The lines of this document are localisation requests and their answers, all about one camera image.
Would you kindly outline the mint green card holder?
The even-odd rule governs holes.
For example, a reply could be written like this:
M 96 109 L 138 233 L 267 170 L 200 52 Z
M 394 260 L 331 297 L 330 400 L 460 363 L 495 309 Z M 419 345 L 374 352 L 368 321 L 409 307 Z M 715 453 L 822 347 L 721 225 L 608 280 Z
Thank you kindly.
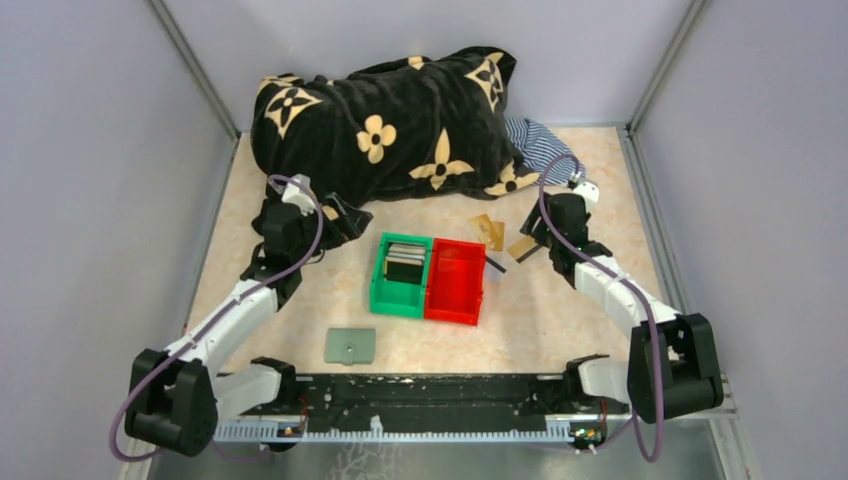
M 376 338 L 374 328 L 329 328 L 324 361 L 345 366 L 370 365 L 376 357 Z

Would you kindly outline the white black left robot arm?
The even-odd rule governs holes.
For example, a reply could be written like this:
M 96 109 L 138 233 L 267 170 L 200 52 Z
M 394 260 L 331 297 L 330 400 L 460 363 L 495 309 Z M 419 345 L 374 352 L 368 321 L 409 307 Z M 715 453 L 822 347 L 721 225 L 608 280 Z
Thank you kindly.
M 316 196 L 306 191 L 283 198 L 268 212 L 272 223 L 231 293 L 197 327 L 163 350 L 146 349 L 133 361 L 127 399 L 110 428 L 115 457 L 127 460 L 116 434 L 185 456 L 201 453 L 218 424 L 260 405 L 277 414 L 292 411 L 298 384 L 291 365 L 259 359 L 222 375 L 233 353 L 293 297 L 301 268 L 317 251 L 327 219 Z

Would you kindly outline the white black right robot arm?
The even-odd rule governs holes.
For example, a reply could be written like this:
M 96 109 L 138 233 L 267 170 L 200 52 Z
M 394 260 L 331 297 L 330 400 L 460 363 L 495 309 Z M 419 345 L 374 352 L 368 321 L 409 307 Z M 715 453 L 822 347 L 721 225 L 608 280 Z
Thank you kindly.
M 650 295 L 602 243 L 590 239 L 584 197 L 543 193 L 521 227 L 547 249 L 554 271 L 595 301 L 629 340 L 625 361 L 606 354 L 568 363 L 563 398 L 576 412 L 602 397 L 655 424 L 722 405 L 725 392 L 710 322 Z

